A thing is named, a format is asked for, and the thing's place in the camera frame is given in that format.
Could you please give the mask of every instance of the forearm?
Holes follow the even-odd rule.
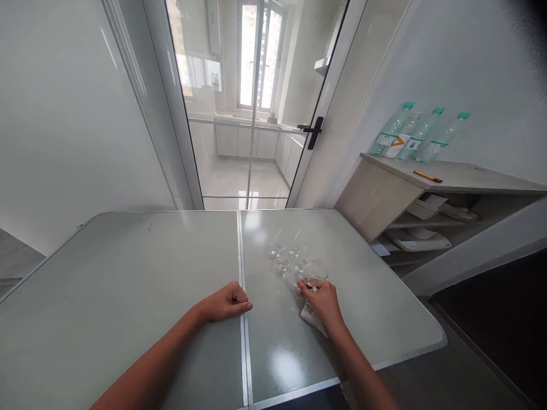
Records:
[[[203,326],[196,307],[190,309],[137,360],[93,405],[97,409],[148,409],[161,402],[179,359]]]
[[[338,349],[360,407],[370,410],[399,409],[345,324],[337,323],[327,327],[327,330]]]

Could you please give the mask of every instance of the red marker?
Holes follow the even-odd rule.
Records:
[[[414,174],[419,175],[420,177],[427,178],[427,179],[429,179],[430,181],[433,181],[433,182],[436,182],[436,183],[441,183],[441,182],[443,182],[442,179],[432,177],[432,176],[427,175],[427,174],[424,174],[423,172],[420,172],[420,171],[418,171],[418,170],[414,171]]]

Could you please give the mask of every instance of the bottle label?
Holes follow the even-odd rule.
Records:
[[[386,158],[395,158],[399,152],[403,149],[406,142],[410,139],[410,135],[399,134],[395,140],[391,143],[391,146],[386,151],[384,157]]]
[[[380,145],[391,145],[396,137],[395,134],[380,133],[376,142]]]
[[[417,151],[418,148],[420,148],[422,142],[423,140],[420,140],[419,138],[410,137],[409,143],[406,145],[406,147],[408,149],[411,149],[412,151]]]
[[[448,146],[447,143],[431,141],[427,146],[426,151],[430,154],[438,154],[446,146]]]

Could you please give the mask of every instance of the hand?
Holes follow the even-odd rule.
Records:
[[[338,326],[345,326],[334,285],[329,281],[315,281],[313,279],[309,281],[312,286],[318,289],[317,292],[312,292],[304,281],[300,280],[298,281],[300,293],[312,305],[313,311],[319,316],[326,329],[329,331],[334,330]]]
[[[220,321],[252,309],[245,291],[237,281],[230,282],[221,290],[198,302],[195,308],[204,322]]]

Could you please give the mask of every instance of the black door handle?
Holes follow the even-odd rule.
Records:
[[[301,125],[297,126],[298,128],[302,127],[302,131],[304,132],[312,133],[311,137],[309,138],[308,149],[313,149],[315,147],[315,143],[317,142],[317,137],[319,136],[319,133],[322,131],[321,130],[322,124],[323,124],[323,117],[317,117],[317,119],[315,120],[314,128],[308,128]]]

